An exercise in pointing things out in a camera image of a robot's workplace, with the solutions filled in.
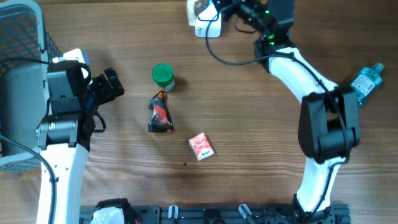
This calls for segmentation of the beige snack bag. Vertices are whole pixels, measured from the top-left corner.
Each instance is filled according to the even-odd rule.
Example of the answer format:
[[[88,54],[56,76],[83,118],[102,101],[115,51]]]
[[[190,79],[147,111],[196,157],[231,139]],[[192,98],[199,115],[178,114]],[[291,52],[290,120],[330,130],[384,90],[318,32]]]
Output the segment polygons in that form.
[[[212,0],[187,0],[188,25],[205,27],[215,18],[217,10]]]

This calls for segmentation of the blue mouthwash bottle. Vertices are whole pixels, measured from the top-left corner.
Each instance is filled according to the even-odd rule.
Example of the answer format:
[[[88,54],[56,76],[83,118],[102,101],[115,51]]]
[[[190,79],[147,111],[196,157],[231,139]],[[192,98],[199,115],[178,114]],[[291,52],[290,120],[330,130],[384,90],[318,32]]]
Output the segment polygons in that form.
[[[368,96],[382,84],[383,70],[382,63],[375,63],[372,67],[363,67],[350,83],[350,87],[356,92],[359,106],[364,105]]]

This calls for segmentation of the red tissue pack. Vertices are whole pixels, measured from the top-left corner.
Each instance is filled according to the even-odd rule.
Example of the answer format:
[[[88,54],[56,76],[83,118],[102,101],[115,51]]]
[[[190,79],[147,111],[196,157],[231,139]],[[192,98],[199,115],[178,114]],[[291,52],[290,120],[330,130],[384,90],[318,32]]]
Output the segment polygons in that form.
[[[193,150],[197,161],[202,161],[214,154],[214,150],[205,133],[200,133],[199,135],[189,139],[189,146]]]

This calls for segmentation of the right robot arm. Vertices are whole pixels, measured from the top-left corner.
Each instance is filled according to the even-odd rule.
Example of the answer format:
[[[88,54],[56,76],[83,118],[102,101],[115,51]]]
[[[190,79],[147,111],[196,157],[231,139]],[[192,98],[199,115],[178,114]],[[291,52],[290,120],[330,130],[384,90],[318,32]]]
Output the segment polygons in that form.
[[[302,57],[289,33],[294,1],[214,1],[215,19],[237,16],[260,33],[254,62],[277,77],[301,105],[298,142],[306,157],[303,179],[294,195],[291,219],[320,222],[331,212],[330,193],[338,169],[360,142],[356,93],[317,72]]]

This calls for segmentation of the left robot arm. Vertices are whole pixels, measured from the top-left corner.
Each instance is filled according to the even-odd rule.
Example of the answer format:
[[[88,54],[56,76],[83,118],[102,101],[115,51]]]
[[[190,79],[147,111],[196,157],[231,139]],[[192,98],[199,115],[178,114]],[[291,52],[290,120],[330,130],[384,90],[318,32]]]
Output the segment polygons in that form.
[[[37,223],[78,223],[90,138],[100,105],[124,94],[115,69],[84,76],[80,64],[49,66],[50,112],[37,128],[42,159]]]

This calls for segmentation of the green lid jar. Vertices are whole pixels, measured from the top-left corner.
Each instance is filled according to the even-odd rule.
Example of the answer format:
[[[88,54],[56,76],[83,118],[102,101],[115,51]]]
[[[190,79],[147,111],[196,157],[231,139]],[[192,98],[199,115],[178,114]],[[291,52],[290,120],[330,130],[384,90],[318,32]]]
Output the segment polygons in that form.
[[[174,71],[166,63],[160,63],[152,69],[152,79],[163,91],[172,91],[175,86]]]

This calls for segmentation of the red black snack pouch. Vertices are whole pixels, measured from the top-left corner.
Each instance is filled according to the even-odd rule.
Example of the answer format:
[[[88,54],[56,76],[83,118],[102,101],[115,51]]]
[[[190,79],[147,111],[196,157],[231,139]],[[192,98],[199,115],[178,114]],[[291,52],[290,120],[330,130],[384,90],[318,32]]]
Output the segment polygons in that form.
[[[150,133],[169,133],[174,125],[165,105],[165,93],[159,91],[150,101],[148,108],[152,111],[152,118],[148,124]]]

